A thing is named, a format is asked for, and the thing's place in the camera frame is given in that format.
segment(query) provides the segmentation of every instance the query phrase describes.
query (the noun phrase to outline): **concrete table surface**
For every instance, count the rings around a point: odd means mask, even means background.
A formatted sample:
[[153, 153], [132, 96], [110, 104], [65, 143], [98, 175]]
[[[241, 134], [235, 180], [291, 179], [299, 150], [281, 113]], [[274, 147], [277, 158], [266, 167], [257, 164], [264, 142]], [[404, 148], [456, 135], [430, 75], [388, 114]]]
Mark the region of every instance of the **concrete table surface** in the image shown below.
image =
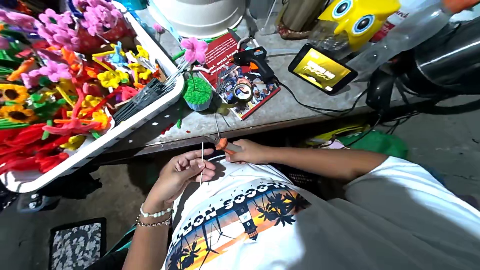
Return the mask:
[[[155, 22], [148, 10], [138, 11], [137, 14], [147, 23], [153, 25]], [[237, 28], [240, 37], [248, 35], [245, 20]], [[164, 32], [156, 40], [159, 41], [162, 49], [170, 56], [181, 51], [175, 38]], [[260, 46], [267, 51], [273, 49], [294, 49], [299, 51], [307, 40], [286, 41], [279, 34], [262, 36], [256, 34]], [[350, 83], [346, 91], [329, 96], [312, 85], [304, 82], [288, 71], [288, 65], [295, 55], [269, 57], [269, 65], [276, 76], [286, 84], [294, 93], [297, 99], [314, 107], [344, 110], [352, 107], [357, 97], [366, 89], [366, 83]], [[394, 91], [392, 100], [401, 100], [398, 91]], [[365, 105], [365, 96], [360, 99], [354, 111], [364, 113], [371, 111]], [[176, 124], [180, 114], [182, 115], [181, 128], [173, 126], [162, 135], [162, 131], [169, 124]], [[309, 110], [298, 104], [292, 95], [281, 89], [275, 96], [269, 99], [259, 109], [245, 120], [239, 120], [232, 112], [222, 118], [217, 114], [217, 122], [222, 137], [242, 136], [272, 129], [285, 128], [305, 123], [319, 122], [330, 117], [321, 113]], [[140, 156], [153, 152], [160, 152], [188, 145], [194, 145], [206, 141], [204, 134], [217, 134], [215, 118], [212, 112], [194, 112], [185, 104], [181, 98], [176, 104], [146, 122], [143, 126], [133, 131], [127, 137], [106, 150], [99, 156], [100, 162], [112, 162], [115, 160], [128, 159], [132, 156]]]

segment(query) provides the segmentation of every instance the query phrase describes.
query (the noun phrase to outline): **red book cover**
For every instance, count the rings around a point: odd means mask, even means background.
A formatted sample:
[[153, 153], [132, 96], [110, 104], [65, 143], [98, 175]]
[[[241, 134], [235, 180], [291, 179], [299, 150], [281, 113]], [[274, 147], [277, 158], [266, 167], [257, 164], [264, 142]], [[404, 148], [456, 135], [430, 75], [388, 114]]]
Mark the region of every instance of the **red book cover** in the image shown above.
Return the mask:
[[[239, 67], [230, 63], [230, 58], [238, 51], [237, 42], [229, 33], [210, 42], [208, 51], [205, 54], [206, 61], [204, 65], [210, 71], [210, 74], [202, 72], [202, 75], [214, 89], [216, 89], [218, 79], [223, 82], [223, 89], [219, 89], [220, 97], [224, 103], [236, 104], [237, 106], [230, 110], [240, 120], [243, 120], [280, 91], [280, 88], [274, 84], [265, 84], [257, 70], [252, 70], [246, 66]], [[247, 84], [252, 89], [237, 88], [235, 90], [235, 86], [239, 83]], [[244, 91], [251, 91], [252, 93], [249, 93], [249, 95], [252, 95], [252, 98], [248, 102], [238, 102], [233, 91], [238, 92], [236, 95], [242, 95], [241, 92], [245, 93]]]

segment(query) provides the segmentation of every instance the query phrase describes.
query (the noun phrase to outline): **smartphone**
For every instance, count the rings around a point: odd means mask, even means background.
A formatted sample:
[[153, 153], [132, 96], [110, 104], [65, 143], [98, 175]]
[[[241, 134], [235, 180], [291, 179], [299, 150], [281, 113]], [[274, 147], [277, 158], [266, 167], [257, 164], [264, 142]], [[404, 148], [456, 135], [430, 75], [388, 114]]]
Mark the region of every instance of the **smartphone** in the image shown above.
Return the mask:
[[358, 75], [311, 44], [301, 48], [288, 66], [288, 71], [329, 95], [340, 91]]

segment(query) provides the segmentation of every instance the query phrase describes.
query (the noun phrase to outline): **person's left hand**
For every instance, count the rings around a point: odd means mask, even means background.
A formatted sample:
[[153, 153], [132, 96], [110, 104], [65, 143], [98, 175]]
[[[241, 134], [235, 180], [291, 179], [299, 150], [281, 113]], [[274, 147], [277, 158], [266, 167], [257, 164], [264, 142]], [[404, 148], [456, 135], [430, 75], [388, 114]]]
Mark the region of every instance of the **person's left hand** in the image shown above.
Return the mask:
[[[213, 149], [204, 150], [204, 156], [212, 153]], [[163, 202], [173, 202], [190, 182], [200, 182], [201, 172], [202, 182], [211, 180], [215, 176], [215, 165], [206, 160], [202, 162], [201, 156], [202, 151], [196, 150], [173, 157], [160, 171], [158, 180], [145, 200], [144, 211], [147, 211], [146, 208], [156, 208]]]

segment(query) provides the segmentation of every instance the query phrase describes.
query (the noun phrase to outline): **bracelet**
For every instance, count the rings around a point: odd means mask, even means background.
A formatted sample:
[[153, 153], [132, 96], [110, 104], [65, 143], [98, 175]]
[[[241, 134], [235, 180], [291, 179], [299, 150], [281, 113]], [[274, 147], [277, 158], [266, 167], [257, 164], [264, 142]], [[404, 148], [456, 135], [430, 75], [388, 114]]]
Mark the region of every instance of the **bracelet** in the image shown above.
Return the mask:
[[166, 221], [162, 221], [162, 222], [157, 222], [157, 223], [153, 223], [153, 224], [148, 224], [148, 223], [143, 223], [140, 221], [140, 215], [137, 216], [137, 226], [141, 226], [141, 227], [156, 227], [156, 226], [161, 226], [161, 225], [166, 225], [166, 226], [170, 226], [170, 220], [171, 220], [172, 216], [170, 216]]
[[148, 217], [158, 218], [158, 217], [161, 217], [161, 216], [167, 214], [168, 212], [172, 212], [172, 214], [173, 214], [173, 209], [172, 208], [168, 208], [167, 210], [160, 211], [158, 213], [149, 214], [149, 213], [144, 213], [144, 211], [142, 210], [143, 207], [144, 207], [144, 204], [142, 204], [140, 206], [140, 214], [143, 215], [143, 217], [145, 217], [145, 218], [148, 218]]

